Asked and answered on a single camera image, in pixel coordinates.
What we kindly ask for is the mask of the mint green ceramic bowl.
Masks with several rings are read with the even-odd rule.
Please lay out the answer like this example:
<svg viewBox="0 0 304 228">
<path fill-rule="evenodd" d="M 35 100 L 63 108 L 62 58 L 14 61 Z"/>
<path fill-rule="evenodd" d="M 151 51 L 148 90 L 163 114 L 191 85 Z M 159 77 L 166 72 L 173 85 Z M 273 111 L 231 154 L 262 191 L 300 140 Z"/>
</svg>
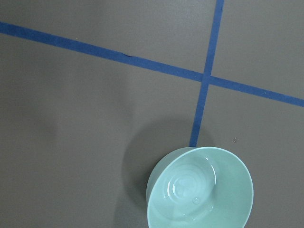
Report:
<svg viewBox="0 0 304 228">
<path fill-rule="evenodd" d="M 146 188 L 151 228 L 243 228 L 254 201 L 252 178 L 233 153 L 185 147 L 164 156 Z"/>
</svg>

